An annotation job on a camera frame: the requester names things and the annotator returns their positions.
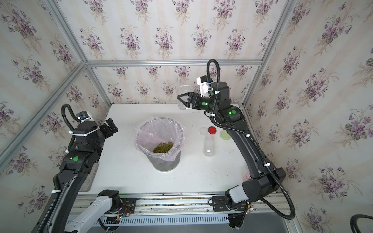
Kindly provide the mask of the green mung beans pile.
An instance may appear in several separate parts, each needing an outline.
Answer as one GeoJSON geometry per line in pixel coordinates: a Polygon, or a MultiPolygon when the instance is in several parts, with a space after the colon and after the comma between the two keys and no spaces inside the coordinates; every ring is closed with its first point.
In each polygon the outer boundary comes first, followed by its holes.
{"type": "Polygon", "coordinates": [[[173,145],[174,144],[172,142],[160,143],[154,148],[153,153],[168,153],[172,149],[173,145]]]}

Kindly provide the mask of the red jar lid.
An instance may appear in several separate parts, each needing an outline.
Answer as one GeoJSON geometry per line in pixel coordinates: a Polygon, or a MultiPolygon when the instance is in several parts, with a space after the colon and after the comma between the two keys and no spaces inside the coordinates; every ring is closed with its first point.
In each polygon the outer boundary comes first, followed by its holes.
{"type": "Polygon", "coordinates": [[[217,133],[217,129],[216,129],[215,127],[213,127],[213,126],[210,126],[210,127],[208,128],[208,133],[209,133],[210,135],[215,135],[215,134],[217,133]]]}

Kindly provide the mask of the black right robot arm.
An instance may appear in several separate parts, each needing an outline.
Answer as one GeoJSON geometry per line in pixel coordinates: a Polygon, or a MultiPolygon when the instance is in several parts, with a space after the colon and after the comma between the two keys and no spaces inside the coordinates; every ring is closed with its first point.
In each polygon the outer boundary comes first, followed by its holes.
{"type": "Polygon", "coordinates": [[[262,148],[252,137],[247,120],[238,107],[231,104],[230,88],[220,80],[220,66],[217,60],[207,63],[207,73],[201,81],[207,84],[207,91],[200,93],[188,92],[186,101],[182,104],[187,108],[202,110],[211,123],[224,129],[238,147],[249,169],[250,178],[233,188],[228,189],[224,201],[229,210],[238,208],[242,202],[250,204],[256,201],[265,203],[280,217],[292,220],[296,216],[295,206],[282,182],[286,177],[283,168],[276,167],[263,152],[262,148]],[[265,198],[277,191],[284,194],[289,214],[282,213],[265,198]]]}

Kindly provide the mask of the mesh bin with pink bag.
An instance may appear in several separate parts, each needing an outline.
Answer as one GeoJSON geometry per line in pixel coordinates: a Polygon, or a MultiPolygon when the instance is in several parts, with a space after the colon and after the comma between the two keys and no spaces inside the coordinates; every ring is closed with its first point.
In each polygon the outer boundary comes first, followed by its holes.
{"type": "Polygon", "coordinates": [[[181,159],[186,129],[168,117],[154,117],[136,127],[135,148],[160,172],[175,169],[181,159]]]}

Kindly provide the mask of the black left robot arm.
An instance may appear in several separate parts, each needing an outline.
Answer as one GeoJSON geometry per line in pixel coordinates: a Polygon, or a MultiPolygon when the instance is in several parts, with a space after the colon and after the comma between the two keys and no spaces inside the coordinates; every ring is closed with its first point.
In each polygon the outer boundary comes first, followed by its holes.
{"type": "Polygon", "coordinates": [[[32,230],[34,233],[64,232],[75,199],[101,158],[105,140],[118,132],[112,119],[98,125],[86,111],[74,114],[69,104],[62,105],[61,116],[69,128],[71,141],[60,172],[53,178],[51,198],[32,230]]]}

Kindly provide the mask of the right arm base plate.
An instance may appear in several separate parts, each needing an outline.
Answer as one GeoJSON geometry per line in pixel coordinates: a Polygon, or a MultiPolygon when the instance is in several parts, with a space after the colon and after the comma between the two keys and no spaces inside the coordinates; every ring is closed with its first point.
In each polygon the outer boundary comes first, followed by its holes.
{"type": "Polygon", "coordinates": [[[248,203],[245,201],[232,203],[229,207],[224,196],[213,196],[208,200],[208,204],[213,212],[243,212],[248,208],[248,203]]]}

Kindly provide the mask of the red lid bean jar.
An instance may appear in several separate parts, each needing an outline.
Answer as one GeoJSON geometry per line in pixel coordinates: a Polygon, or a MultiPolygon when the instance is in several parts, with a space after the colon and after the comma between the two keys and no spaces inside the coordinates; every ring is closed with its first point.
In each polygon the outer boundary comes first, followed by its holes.
{"type": "Polygon", "coordinates": [[[208,157],[215,155],[215,140],[212,135],[205,136],[203,153],[208,157]]]}

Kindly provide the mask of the green lid bean jar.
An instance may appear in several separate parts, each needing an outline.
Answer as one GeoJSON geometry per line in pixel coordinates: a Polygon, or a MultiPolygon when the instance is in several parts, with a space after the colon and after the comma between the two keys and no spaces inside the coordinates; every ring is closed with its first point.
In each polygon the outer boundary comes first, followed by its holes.
{"type": "Polygon", "coordinates": [[[181,97],[182,102],[179,99],[177,99],[177,104],[178,104],[179,110],[181,111],[189,110],[189,108],[186,107],[185,104],[183,103],[183,102],[187,102],[188,100],[188,95],[186,95],[186,93],[188,92],[192,92],[192,88],[190,85],[186,84],[186,85],[181,85],[177,87],[177,90],[176,90],[177,96],[182,95],[181,97]]]}

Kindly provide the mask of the green jar lid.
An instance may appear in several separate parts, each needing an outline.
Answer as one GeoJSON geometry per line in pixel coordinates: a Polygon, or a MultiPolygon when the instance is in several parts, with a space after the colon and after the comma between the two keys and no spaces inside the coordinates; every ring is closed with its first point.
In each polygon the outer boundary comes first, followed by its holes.
{"type": "Polygon", "coordinates": [[[220,132],[220,137],[223,140],[230,140],[231,139],[231,136],[229,135],[229,133],[226,130],[222,130],[220,132]]]}

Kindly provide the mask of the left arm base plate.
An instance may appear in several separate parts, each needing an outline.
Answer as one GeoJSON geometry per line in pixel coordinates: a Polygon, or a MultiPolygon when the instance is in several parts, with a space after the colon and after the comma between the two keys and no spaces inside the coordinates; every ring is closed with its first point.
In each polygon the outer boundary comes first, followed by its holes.
{"type": "Polygon", "coordinates": [[[113,214],[117,214],[119,218],[128,217],[135,213],[136,198],[121,198],[120,207],[114,209],[113,214]]]}

